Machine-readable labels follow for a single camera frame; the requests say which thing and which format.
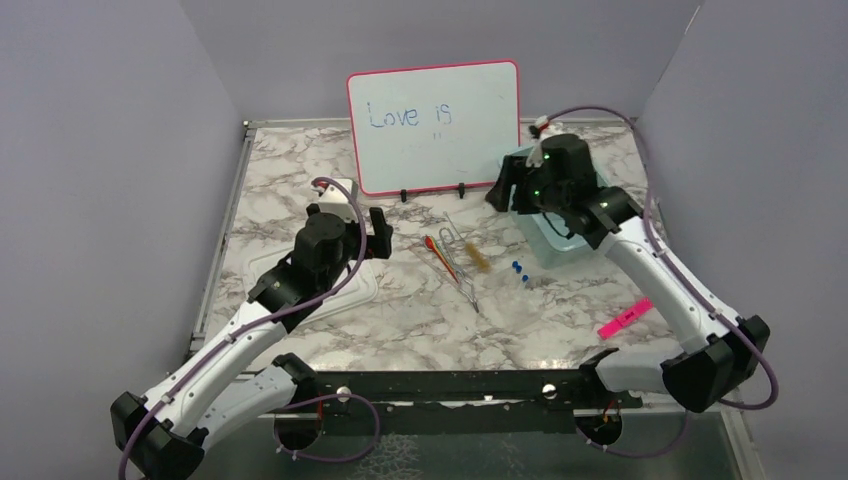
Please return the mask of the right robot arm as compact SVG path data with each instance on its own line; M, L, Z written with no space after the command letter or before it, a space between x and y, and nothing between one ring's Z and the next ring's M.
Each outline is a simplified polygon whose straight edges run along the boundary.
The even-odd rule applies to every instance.
M600 184L579 136L557 134L505 155L485 199L498 212L561 217L569 234L630 278L678 342L668 353L609 349L592 357L576 383L585 404L600 407L616 392L652 392L701 413L766 365L767 323L719 300L658 238L629 193Z

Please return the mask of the brown test tube brush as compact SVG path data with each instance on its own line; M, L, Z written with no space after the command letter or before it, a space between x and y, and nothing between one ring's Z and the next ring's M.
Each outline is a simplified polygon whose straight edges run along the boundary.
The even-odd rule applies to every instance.
M466 241L464 250L481 272L488 273L491 271L491 262L473 242Z

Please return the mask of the metal test tube clamp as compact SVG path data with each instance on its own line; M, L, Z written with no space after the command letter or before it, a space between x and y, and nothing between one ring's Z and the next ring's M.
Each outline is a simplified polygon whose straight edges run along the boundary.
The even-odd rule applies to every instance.
M444 212L444 218L448 225L441 227L438 231L441 251L456 275L459 292L469 301L474 312L479 314L480 307L474 284L458 257L460 248L464 246L464 239L455 228L455 224L447 212Z

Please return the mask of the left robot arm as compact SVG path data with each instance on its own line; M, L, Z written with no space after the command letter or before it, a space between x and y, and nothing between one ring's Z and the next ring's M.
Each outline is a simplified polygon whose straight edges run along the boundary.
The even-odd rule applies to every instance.
M252 379L246 368L353 280L370 259L387 259L393 229L378 207L366 233L360 211L347 221L311 204L293 250L264 273L236 314L176 372L142 395L121 394L110 415L122 452L118 476L134 465L147 479L187 479L223 438L274 409L319 400L316 373L293 353Z

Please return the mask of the red yellow pipette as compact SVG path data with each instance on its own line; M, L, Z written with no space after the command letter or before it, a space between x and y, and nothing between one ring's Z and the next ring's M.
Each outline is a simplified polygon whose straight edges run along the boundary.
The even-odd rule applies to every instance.
M451 278L456 283L459 283L459 277L456 273L455 268L453 267L452 263L447 259L441 248L438 246L438 242L430 235L425 235L423 237L423 241L426 248L439 259L439 261L445 267L446 271L451 276Z

